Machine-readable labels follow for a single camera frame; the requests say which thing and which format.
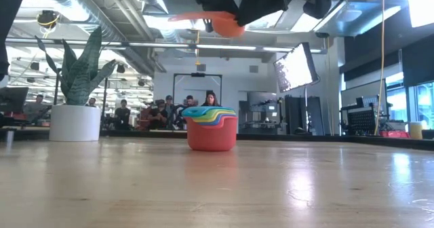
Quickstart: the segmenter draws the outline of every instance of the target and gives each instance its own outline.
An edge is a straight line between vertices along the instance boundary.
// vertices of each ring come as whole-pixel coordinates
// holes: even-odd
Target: window
[[[417,116],[424,129],[434,129],[434,83],[416,86]]]
[[[392,104],[389,108],[390,119],[408,121],[406,89],[403,86],[403,73],[386,78],[387,102]]]

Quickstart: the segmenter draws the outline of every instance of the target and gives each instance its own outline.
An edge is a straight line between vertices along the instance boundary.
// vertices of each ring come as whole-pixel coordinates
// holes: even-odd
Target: wooden table
[[[102,138],[0,148],[0,227],[434,227],[434,154],[350,143]]]

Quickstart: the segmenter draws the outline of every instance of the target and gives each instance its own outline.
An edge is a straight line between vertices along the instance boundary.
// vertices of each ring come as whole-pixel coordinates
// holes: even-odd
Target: red cup
[[[216,126],[203,126],[186,117],[187,142],[192,150],[229,151],[237,142],[237,118],[223,117]]]

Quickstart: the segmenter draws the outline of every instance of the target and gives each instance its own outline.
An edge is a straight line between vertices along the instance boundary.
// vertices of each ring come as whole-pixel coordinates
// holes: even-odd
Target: woman
[[[203,107],[221,107],[218,102],[215,93],[209,92],[206,95],[205,102],[202,104]]]

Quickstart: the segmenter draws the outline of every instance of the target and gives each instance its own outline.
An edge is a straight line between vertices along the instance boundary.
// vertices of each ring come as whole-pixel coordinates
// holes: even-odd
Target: snake plant
[[[48,55],[42,40],[38,37],[36,39],[39,49],[45,52],[48,65],[59,76],[60,88],[66,97],[67,105],[83,106],[89,99],[90,93],[98,87],[104,78],[113,73],[117,65],[116,60],[112,60],[98,71],[102,43],[101,27],[92,32],[82,55],[78,59],[68,43],[64,39],[62,40],[64,55],[60,71],[53,59]]]

